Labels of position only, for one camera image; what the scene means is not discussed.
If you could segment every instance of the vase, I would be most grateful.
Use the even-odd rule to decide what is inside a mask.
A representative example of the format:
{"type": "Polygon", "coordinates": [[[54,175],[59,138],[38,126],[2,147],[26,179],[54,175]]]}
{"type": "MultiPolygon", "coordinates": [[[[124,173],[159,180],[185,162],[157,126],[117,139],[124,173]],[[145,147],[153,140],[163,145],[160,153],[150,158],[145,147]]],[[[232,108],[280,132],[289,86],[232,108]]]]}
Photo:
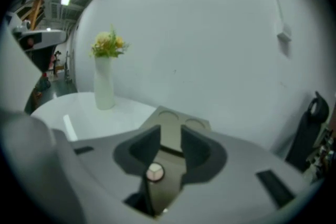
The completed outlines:
{"type": "Polygon", "coordinates": [[[96,66],[94,73],[94,99],[98,109],[107,110],[115,105],[112,81],[112,58],[96,57],[94,60],[96,66]]]}

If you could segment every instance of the flower arrangement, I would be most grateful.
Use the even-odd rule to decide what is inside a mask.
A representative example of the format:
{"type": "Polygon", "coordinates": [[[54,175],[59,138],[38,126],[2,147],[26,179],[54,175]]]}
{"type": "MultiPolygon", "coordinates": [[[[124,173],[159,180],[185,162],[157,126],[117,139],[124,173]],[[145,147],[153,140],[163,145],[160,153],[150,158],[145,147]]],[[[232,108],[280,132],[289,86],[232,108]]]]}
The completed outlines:
{"type": "Polygon", "coordinates": [[[100,32],[96,36],[96,43],[91,45],[92,55],[95,57],[114,57],[124,54],[129,43],[125,43],[121,37],[116,35],[116,31],[111,25],[110,32],[100,32]]]}

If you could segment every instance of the yellow flower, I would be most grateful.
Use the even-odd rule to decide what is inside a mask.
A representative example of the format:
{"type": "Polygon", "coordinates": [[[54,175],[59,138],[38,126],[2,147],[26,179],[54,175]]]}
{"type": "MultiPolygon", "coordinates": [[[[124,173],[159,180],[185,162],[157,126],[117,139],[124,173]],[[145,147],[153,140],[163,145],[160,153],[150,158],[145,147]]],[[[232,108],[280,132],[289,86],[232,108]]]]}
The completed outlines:
{"type": "Polygon", "coordinates": [[[111,40],[111,34],[109,32],[101,32],[96,37],[96,45],[98,47],[108,43],[111,40]]]}
{"type": "Polygon", "coordinates": [[[121,48],[122,45],[124,44],[124,41],[122,40],[121,37],[116,37],[116,39],[115,39],[115,43],[116,43],[116,47],[117,47],[117,48],[121,48]]]}

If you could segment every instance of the tabletop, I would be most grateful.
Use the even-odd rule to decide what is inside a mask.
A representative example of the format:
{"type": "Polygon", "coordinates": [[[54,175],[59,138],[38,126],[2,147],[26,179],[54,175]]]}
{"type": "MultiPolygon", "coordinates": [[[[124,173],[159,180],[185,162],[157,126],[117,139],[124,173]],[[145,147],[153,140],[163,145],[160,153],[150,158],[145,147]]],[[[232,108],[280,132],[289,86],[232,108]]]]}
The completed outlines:
{"type": "Polygon", "coordinates": [[[50,100],[32,113],[49,128],[63,131],[69,141],[120,134],[138,129],[155,107],[115,97],[109,110],[96,107],[93,92],[63,95],[50,100]]]}

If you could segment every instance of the person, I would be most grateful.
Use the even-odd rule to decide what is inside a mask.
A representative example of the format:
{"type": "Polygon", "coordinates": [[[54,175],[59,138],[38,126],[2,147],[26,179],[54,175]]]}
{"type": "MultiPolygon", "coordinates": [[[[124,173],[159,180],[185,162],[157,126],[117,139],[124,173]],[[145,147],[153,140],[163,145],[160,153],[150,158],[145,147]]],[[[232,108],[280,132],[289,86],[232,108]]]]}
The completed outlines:
{"type": "Polygon", "coordinates": [[[57,62],[59,62],[59,59],[57,58],[57,56],[61,55],[62,53],[58,50],[55,54],[54,54],[54,61],[53,61],[53,64],[54,64],[54,67],[52,69],[52,72],[54,74],[54,76],[56,75],[56,65],[57,65],[57,62]]]}

